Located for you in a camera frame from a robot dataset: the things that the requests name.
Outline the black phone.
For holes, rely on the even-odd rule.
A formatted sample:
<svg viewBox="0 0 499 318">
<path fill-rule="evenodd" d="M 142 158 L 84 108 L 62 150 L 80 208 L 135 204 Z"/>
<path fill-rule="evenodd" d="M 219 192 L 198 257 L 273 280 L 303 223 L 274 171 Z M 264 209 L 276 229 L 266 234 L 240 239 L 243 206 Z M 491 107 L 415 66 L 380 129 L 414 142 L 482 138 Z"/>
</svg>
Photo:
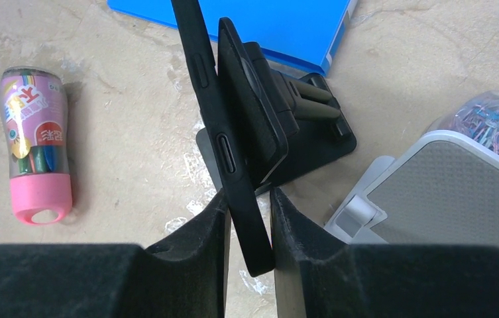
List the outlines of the black phone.
<svg viewBox="0 0 499 318">
<path fill-rule="evenodd" d="M 257 277 L 274 269 L 274 253 L 245 159 L 228 118 L 229 104 L 215 69 L 203 14 L 198 1 L 173 1 L 172 7 L 241 252 L 249 274 Z"/>
</svg>

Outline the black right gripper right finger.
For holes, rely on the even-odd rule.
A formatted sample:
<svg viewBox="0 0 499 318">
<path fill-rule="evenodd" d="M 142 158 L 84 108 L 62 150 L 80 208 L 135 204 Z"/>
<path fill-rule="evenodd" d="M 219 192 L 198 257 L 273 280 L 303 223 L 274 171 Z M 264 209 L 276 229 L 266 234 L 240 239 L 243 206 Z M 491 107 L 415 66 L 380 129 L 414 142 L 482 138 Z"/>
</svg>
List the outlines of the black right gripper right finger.
<svg viewBox="0 0 499 318">
<path fill-rule="evenodd" d="M 270 192 L 279 317 L 499 317 L 499 248 L 346 244 Z"/>
</svg>

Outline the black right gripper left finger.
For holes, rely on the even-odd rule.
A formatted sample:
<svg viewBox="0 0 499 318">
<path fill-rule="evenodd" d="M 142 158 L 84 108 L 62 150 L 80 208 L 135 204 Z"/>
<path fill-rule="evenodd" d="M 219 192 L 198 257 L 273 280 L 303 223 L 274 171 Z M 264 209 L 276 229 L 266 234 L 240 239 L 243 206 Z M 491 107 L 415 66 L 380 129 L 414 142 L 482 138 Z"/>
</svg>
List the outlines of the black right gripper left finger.
<svg viewBox="0 0 499 318">
<path fill-rule="evenodd" d="M 223 317 L 223 192 L 179 229 L 136 244 L 0 244 L 0 317 Z"/>
</svg>

